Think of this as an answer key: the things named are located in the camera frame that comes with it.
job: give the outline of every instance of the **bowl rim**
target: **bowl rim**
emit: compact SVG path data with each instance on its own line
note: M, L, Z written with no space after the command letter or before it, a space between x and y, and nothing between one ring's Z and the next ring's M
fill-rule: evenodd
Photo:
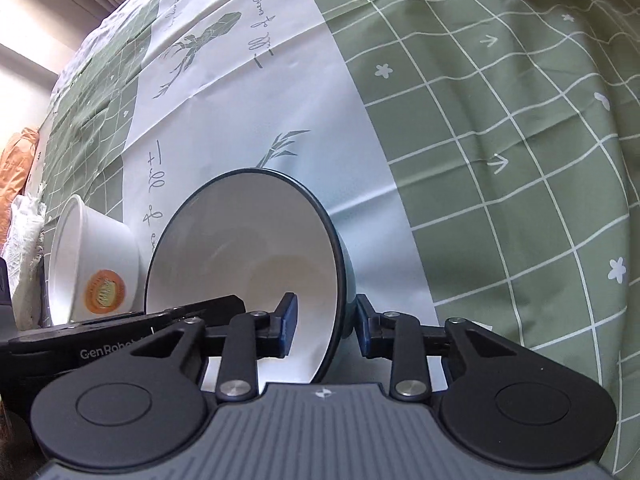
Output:
M331 338L329 339L329 345L327 347L326 352L324 353L324 357L322 358L322 362L320 363L318 370L314 374L311 379L311 383L317 383L324 378L331 365L331 362L335 356L335 351L338 348L338 344L340 343L342 330L345 323L346 311L347 311L347 271L345 265L345 257L342 250L342 245L340 243L340 238L338 237L338 231L335 229L334 223L332 222L329 213L324 209L320 201L316 198L316 196L311 193L305 186L303 186L299 181L275 170L269 170L268 168L240 168L238 170L227 171L226 173L222 173L219 176L212 178L206 183L202 184L198 189L196 189L193 193L191 193L188 198L180 204L180 207L175 211L175 213L171 216L171 219L167 222L166 227L162 231L162 234L158 238L158 243L156 244L156 248L151 256L151 260L149 261L149 268L146 272L146 280L145 280L145 295L143 301L143 311L146 313L146 297L148 293L149 286L149 278L151 276L151 269L154 264L154 260L156 259L156 254L158 252L158 247L162 243L162 239L164 235L169 231L169 227L172 222L176 219L176 217L180 214L183 208L193 199L198 193L204 190L206 187L211 186L212 184L217 183L220 180L225 178L236 176L238 174L243 173L258 173L263 174L265 176L271 176L273 178L277 178L279 180L284 181L289 184L291 187L297 190L306 200L311 204L314 208L316 214L320 218L322 225L326 231L326 234L329 238L329 243L331 244L332 252L334 254L334 263L336 270L336 278L337 278L337 294L336 294L336 306L335 306L335 319L334 319L334 327L332 329Z
M82 200L82 197L78 195L78 193L74 193L69 198L66 199L65 205L62 208L62 212L58 217L58 222L56 223L55 231L53 233L53 241L51 242L51 254L49 261L49 270L47 272L47 279L49 281L49 287L47 287L47 298L49 298L49 305L47 309L49 311L49 317L53 322L53 312L51 310L51 301L50 298L55 296L56 285L57 285L57 273L56 273L56 263L58 261L58 256L61 251L60 241L62 240L62 235L64 234L66 223L69 220L71 213L74 212L75 209L78 209L78 215L80 217L79 221L79 229L77 233L73 233L72 237L76 240L76 246L74 248L75 259L74 259L74 268L73 274L75 276L74 284L71 290L71 303L69 304L68 314L66 314L66 321L62 323L58 323L58 326L62 324L66 324L70 322L70 318L74 311L74 306L77 301L78 294L78 270L81 267L81 255L82 255L82 244L84 243L85 238L85 225L86 225L86 205Z

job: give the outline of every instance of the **plant illustration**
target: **plant illustration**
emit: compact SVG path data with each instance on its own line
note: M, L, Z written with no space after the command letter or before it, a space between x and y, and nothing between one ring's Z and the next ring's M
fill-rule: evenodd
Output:
M272 158L276 158L277 156L298 156L297 153L290 152L289 150L285 150L284 148L296 142L295 140L291 140L291 137L295 137L299 134L305 134L308 131L309 130L293 130L291 132L287 132L284 135L278 134L271 144L269 151L264 155L263 158L260 159L260 162L256 164L256 168L264 168L267 162L269 162Z
M193 59L195 58L196 54L203 46L205 46L207 43L209 43L209 41L213 40L214 38L217 38L219 36L224 36L226 33L228 33L233 28L233 26L238 22L238 20L240 19L240 16L242 16L240 12L228 12L224 16L222 16L222 18L217 20L217 22L215 22L213 25L211 25L210 27L207 27L203 31L203 33L199 35L197 38L193 34L188 34L187 36L182 38L180 41L177 41L176 43L172 44L172 46L170 46L165 51L164 55L162 56L163 58L166 58L166 56L169 54L171 54L171 57L173 57L183 50L187 50L187 54L186 56L184 56L180 64L177 67L175 67L173 70L171 70L170 73L175 72L174 78L171 79L171 81L169 81L168 83L165 83L160 87L160 91L158 92L157 95L154 96L154 99L156 97L160 97L161 95L164 95L168 91L169 87L174 83L174 81L178 78L178 76L182 72L187 70L188 67L190 67L191 63L193 63Z

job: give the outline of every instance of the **white ceramic bowl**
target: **white ceramic bowl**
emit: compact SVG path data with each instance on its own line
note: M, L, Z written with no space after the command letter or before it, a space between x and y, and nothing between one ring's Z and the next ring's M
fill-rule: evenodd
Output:
M347 272L327 212L301 184L276 171L236 170L197 190L158 241L146 280L146 312L227 294L247 311L272 312L285 292L298 295L289 355L258 361L266 382L320 380L346 316ZM219 358L203 388L212 390Z

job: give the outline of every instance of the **white paper bowl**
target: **white paper bowl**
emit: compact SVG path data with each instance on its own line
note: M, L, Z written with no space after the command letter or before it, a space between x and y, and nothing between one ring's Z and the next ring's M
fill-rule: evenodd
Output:
M158 241L146 279L146 312L235 294L247 311L272 312L298 295L289 355L258 361L266 382L320 380L346 317L347 270L327 212L301 184L276 171L236 170L211 180L178 209ZM212 390L218 358L203 388Z
M51 247L53 325L130 312L139 272L138 245L129 228L86 206L78 195L69 197Z

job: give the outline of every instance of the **white arrow print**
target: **white arrow print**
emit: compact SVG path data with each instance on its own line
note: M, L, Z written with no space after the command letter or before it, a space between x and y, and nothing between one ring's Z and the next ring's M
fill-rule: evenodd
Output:
M498 38L495 36L489 36L488 34L485 34L484 36L486 37L486 40L480 40L480 43L486 43L487 48L494 46L494 43L498 41Z
M497 162L488 162L487 165L488 166L500 166L500 168L498 168L497 170L494 171L494 175L497 175L498 173L500 173L504 168L506 168L507 164L509 163L509 161L504 158L501 155L498 155L497 153L494 153L494 156L496 156L497 158L499 158L500 160L498 160Z
M316 391L316 397L320 397L321 399L326 399L327 397L331 397L333 394L334 393L331 390L324 387Z

